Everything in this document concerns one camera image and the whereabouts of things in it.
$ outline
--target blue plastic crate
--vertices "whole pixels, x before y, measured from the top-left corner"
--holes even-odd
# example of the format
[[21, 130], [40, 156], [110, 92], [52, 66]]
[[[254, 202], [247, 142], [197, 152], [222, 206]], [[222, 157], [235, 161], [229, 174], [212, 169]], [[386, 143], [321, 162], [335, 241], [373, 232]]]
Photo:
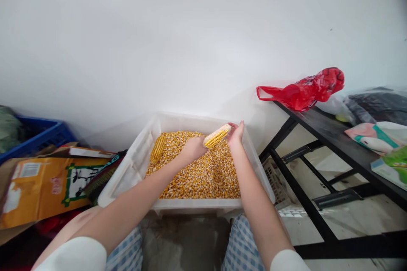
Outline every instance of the blue plastic crate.
[[12, 158], [33, 157], [40, 150], [54, 144], [60, 147], [68, 142], [77, 141], [62, 121], [16, 116], [23, 124], [26, 135], [30, 137], [24, 143], [0, 155], [0, 165]]

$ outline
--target red plastic bag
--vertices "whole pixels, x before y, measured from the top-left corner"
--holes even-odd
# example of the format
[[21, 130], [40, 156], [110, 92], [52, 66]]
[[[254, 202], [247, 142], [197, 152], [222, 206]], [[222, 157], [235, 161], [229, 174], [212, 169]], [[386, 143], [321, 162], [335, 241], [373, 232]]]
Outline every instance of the red plastic bag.
[[[283, 88], [257, 87], [259, 100], [275, 100], [289, 109], [295, 111], [307, 111], [317, 101], [326, 102], [331, 94], [343, 89], [345, 75], [338, 68], [326, 68], [317, 75], [308, 76], [295, 84]], [[269, 98], [261, 98], [260, 90], [271, 95]]]

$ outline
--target white plastic crate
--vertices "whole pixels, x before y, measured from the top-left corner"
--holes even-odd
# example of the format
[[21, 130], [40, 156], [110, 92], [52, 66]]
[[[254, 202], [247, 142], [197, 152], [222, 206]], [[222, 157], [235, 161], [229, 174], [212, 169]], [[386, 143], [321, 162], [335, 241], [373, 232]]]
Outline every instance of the white plastic crate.
[[[154, 143], [162, 132], [198, 131], [210, 134], [226, 122], [228, 121], [175, 113], [156, 114], [137, 136], [122, 163], [103, 189], [98, 199], [99, 205], [102, 207], [109, 205], [121, 193], [144, 179]], [[268, 183], [247, 129], [243, 134], [242, 142], [256, 175], [274, 203], [273, 190]], [[158, 199], [151, 209], [159, 216], [201, 213], [223, 215], [234, 210], [240, 213], [243, 207], [240, 199]]]
[[264, 172], [266, 173], [266, 177], [276, 198], [274, 206], [277, 210], [281, 210], [287, 206], [290, 206], [293, 202], [291, 201], [288, 192], [285, 190], [285, 183], [281, 181], [284, 178], [279, 168], [271, 158], [267, 159], [263, 164]]

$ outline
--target plaid pants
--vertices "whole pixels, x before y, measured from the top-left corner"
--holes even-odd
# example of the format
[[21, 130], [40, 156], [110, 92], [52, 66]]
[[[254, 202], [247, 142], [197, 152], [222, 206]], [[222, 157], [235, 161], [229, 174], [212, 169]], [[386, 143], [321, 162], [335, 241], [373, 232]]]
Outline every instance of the plaid pants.
[[[106, 270], [141, 270], [143, 262], [142, 236], [136, 227], [109, 255]], [[223, 260], [222, 271], [255, 270], [265, 271], [249, 221], [244, 215], [238, 216], [232, 226], [228, 248]]]
[[141, 243], [141, 231], [136, 227], [109, 255], [106, 271], [141, 270], [143, 265]]
[[229, 244], [222, 264], [222, 271], [229, 270], [266, 270], [254, 242], [249, 221], [243, 214], [235, 219], [230, 231]]

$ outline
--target cardboard box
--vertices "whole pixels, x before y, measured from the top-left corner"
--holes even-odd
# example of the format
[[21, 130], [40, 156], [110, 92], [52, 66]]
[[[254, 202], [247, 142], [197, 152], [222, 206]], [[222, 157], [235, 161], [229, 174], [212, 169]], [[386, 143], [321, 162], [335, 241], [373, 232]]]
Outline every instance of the cardboard box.
[[18, 163], [0, 228], [43, 220], [90, 204], [87, 183], [110, 159], [38, 158]]
[[44, 150], [48, 155], [11, 159], [0, 166], [0, 245], [38, 220], [89, 204], [80, 190], [114, 153], [76, 144], [51, 147]]

